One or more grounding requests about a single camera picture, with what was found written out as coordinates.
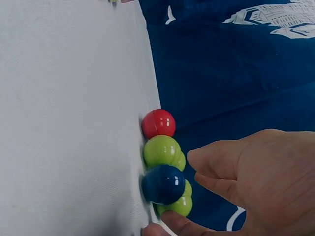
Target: toy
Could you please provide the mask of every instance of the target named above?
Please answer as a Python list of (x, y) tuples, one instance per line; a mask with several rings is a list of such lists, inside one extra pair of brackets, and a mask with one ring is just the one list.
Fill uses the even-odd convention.
[(168, 164), (183, 171), (186, 159), (178, 142), (166, 135), (157, 135), (144, 146), (143, 158), (148, 168)]
[(172, 137), (175, 133), (176, 124), (172, 115), (163, 109), (149, 112), (142, 120), (144, 135), (150, 139), (156, 135)]
[(144, 117), (141, 126), (149, 139), (143, 148), (149, 170), (141, 180), (145, 199), (155, 203), (159, 216), (167, 210), (188, 216), (192, 210), (192, 188), (181, 172), (186, 165), (185, 156), (172, 138), (174, 118), (165, 110), (154, 110)]
[(147, 201), (169, 205), (183, 195), (185, 178), (176, 167), (159, 165), (147, 172), (141, 181), (141, 187)]
[(167, 210), (173, 210), (178, 214), (186, 217), (192, 210), (192, 187), (190, 183), (185, 180), (185, 191), (183, 195), (174, 203), (169, 205), (156, 205), (158, 215), (161, 217), (162, 213)]

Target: blue ball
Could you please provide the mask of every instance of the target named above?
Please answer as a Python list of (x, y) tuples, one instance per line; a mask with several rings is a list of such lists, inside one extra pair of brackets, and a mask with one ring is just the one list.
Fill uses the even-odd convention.
[(176, 202), (183, 195), (185, 178), (176, 167), (159, 165), (146, 173), (141, 187), (147, 201), (168, 205)]

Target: white fabric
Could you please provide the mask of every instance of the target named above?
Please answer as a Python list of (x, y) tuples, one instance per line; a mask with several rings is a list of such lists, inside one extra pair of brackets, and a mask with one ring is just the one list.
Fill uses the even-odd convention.
[(139, 119), (159, 99), (139, 3), (0, 5), (0, 235), (140, 235)]

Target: blue fabric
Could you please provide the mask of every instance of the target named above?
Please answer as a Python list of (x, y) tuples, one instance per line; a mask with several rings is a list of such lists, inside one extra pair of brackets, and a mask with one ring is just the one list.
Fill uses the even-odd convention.
[[(141, 0), (162, 108), (173, 114), (183, 152), (266, 128), (315, 131), (315, 38), (271, 34), (272, 24), (223, 21), (236, 12), (288, 0)], [(169, 25), (168, 7), (176, 18)], [(254, 9), (245, 19), (255, 12)], [(193, 187), (189, 219), (226, 230), (236, 206)], [(233, 230), (241, 228), (241, 214)]]

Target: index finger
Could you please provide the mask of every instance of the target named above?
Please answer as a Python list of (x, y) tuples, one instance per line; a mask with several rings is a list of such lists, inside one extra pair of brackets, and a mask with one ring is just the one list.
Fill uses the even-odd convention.
[(237, 165), (246, 140), (216, 141), (187, 155), (189, 164), (200, 174), (215, 179), (237, 180)]

